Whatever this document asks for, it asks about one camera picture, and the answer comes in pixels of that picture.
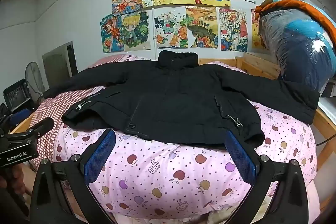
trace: stuffed plastic bag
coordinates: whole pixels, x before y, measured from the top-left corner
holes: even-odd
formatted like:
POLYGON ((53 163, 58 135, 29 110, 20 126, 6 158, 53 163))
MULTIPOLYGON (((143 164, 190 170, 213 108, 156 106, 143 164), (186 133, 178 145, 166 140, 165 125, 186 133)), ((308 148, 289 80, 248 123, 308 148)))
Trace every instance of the stuffed plastic bag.
POLYGON ((323 91, 335 74, 336 57, 333 42, 318 22, 302 10, 278 7, 260 14, 259 30, 278 61, 280 77, 323 91))

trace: black jacket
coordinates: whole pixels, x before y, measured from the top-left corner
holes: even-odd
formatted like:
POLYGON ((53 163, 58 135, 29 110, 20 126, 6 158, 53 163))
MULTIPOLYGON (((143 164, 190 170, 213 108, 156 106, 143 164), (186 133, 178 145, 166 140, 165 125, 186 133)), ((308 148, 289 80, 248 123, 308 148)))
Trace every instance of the black jacket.
POLYGON ((318 92, 297 83, 215 64, 199 66, 196 53, 170 51, 162 51, 158 61, 86 69, 51 89, 48 98, 101 85, 107 88, 66 111, 65 124, 77 130, 115 128, 147 140, 217 149, 224 148, 227 130, 239 132, 254 148, 263 143, 259 114, 246 99, 308 124, 319 100, 318 92))

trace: metal screw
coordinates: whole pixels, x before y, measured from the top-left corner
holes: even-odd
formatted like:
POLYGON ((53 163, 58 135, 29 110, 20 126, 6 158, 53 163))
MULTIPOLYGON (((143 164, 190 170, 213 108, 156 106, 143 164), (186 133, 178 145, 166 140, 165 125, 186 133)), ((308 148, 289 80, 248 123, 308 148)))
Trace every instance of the metal screw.
POLYGON ((48 162, 47 158, 44 158, 43 160, 41 160, 41 164, 46 164, 48 162))
POLYGON ((77 160, 79 160, 79 158, 80 158, 80 155, 78 155, 78 154, 75 154, 75 155, 71 156, 72 161, 77 161, 77 160))
POLYGON ((260 159, 264 162, 267 162, 269 160, 269 157, 267 155, 261 155, 260 159))
POLYGON ((295 165, 295 166, 297 166, 299 164, 299 162, 297 160, 291 160, 291 163, 292 163, 292 165, 295 165))

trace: human hand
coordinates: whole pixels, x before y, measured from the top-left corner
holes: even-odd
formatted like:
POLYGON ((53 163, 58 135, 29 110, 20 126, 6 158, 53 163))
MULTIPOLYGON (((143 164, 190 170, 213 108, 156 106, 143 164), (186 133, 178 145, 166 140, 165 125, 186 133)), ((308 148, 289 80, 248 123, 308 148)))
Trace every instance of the human hand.
MULTIPOLYGON (((14 165, 12 167, 12 172, 13 172, 13 179, 11 180, 11 186, 13 187, 14 192, 16 194, 22 195, 26 191, 26 186, 23 182, 22 167, 20 165, 14 165)), ((1 188, 7 187, 7 182, 2 176, 0 176, 0 187, 1 188)))

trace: apple print bedsheet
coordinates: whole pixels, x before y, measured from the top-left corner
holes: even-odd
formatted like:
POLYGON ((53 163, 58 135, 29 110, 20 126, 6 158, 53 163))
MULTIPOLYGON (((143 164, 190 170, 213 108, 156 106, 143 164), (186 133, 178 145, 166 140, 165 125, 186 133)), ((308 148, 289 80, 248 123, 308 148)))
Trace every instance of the apple print bedsheet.
MULTIPOLYGON (((124 59, 141 58, 125 55, 124 59)), ((265 141, 256 152, 273 161, 297 159, 308 185, 316 175, 315 140, 310 127, 291 116, 250 103, 259 113, 265 133, 265 141)), ((75 153, 81 154, 103 131, 79 132, 60 121, 51 160, 68 160, 75 153)), ((114 149, 97 180, 89 185, 109 213, 148 219, 191 218, 235 206, 250 188, 226 151, 145 141, 121 131, 115 134, 114 149)), ((273 183, 268 195, 273 195, 275 187, 273 183)))

